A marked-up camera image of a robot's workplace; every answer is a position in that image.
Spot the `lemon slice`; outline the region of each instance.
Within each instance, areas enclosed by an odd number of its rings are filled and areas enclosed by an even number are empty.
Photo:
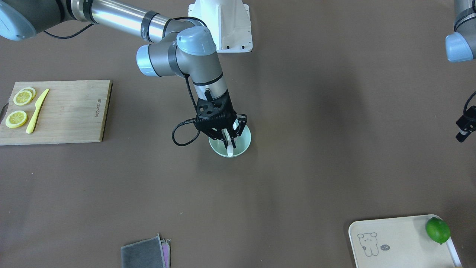
[[[31,92],[31,99],[34,99],[34,98],[35,98],[35,96],[36,96],[36,90],[35,90],[34,88],[32,88],[32,87],[26,87],[26,88],[21,89],[20,92],[22,92],[22,91],[24,91],[24,90]]]
[[[32,98],[33,94],[31,94],[31,92],[28,90],[24,90],[18,92],[15,97],[13,97],[13,102],[18,106],[22,106],[29,103]]]
[[[17,128],[25,124],[27,113],[24,111],[14,111],[5,119],[5,125],[9,128]]]

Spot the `yellow knife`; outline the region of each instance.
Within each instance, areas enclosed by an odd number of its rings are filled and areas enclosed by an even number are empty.
[[[41,105],[43,104],[43,101],[45,100],[46,95],[48,94],[49,91],[50,91],[49,88],[43,91],[43,93],[38,97],[38,99],[35,102],[35,107],[36,107],[35,113],[33,113],[33,116],[31,117],[30,122],[28,123],[28,126],[27,126],[28,134],[32,133],[35,130],[36,121],[38,120],[38,114],[40,113]]]

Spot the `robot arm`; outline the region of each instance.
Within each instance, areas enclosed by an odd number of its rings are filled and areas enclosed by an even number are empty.
[[[476,58],[476,8],[472,0],[455,0],[455,32],[446,37],[446,55],[450,62]]]
[[[179,21],[115,0],[0,0],[0,20],[0,34],[15,41],[63,21],[79,20],[153,42],[137,51],[140,71],[147,76],[190,77],[198,101],[196,117],[189,123],[223,141],[226,148],[229,142],[236,148],[235,139],[241,136],[247,117],[233,109],[217,48],[200,20]]]

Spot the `black strap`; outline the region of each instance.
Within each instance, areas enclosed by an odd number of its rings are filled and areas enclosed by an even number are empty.
[[[215,83],[216,81],[220,80],[223,77],[223,73],[221,73],[217,78],[213,79],[212,81],[208,81],[205,83],[195,83],[193,82],[194,85],[196,86],[206,86]]]
[[[167,31],[167,26],[168,26],[169,23],[170,23],[171,21],[173,21],[173,20],[174,20],[174,19],[168,19],[167,22],[165,22],[164,30],[162,31],[162,38],[165,37],[165,33],[166,33],[166,31]]]
[[[169,66],[176,75],[180,77],[185,77],[184,73],[182,72],[182,70],[180,70],[180,67],[178,66],[179,64],[177,63],[176,53],[177,53],[177,41],[173,41],[172,44],[169,46],[169,51],[168,51]]]
[[[63,7],[63,3],[61,3],[61,0],[56,0],[56,4],[58,5],[58,8],[59,8],[59,15],[60,15],[60,18],[59,18],[59,21],[60,22],[63,22],[64,20],[64,7]]]
[[[455,19],[455,25],[454,25],[454,30],[456,31],[458,29],[458,27],[463,24],[460,23],[460,21],[464,20],[467,16],[471,15],[475,13],[474,11],[474,6],[470,7],[469,9],[466,9],[466,10],[463,10],[462,12],[460,12],[457,16],[456,16],[456,19]]]
[[[150,44],[147,45],[147,54],[149,55],[149,61],[151,63],[151,66],[152,66],[152,69],[154,70],[154,73],[158,76],[158,77],[162,77],[162,75],[160,75],[154,68],[154,64],[152,64],[152,59],[150,58]]]
[[[142,23],[140,25],[140,34],[142,35],[142,39],[144,39],[144,41],[152,42],[149,36],[149,26],[155,15],[159,15],[159,13],[151,10],[147,12],[142,19]]]
[[[66,9],[68,10],[68,13],[72,18],[78,20],[78,18],[76,18],[73,14],[73,9],[71,9],[71,1],[66,1]]]
[[[83,3],[83,14],[84,14],[84,17],[95,23],[95,24],[99,24],[97,23],[94,18],[92,17],[92,3],[93,3],[94,0],[84,0],[84,3]]]

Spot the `green lime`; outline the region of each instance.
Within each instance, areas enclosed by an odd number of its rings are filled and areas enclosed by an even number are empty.
[[[440,245],[445,243],[450,236],[448,224],[436,217],[427,221],[426,233],[433,241],[440,243]]]

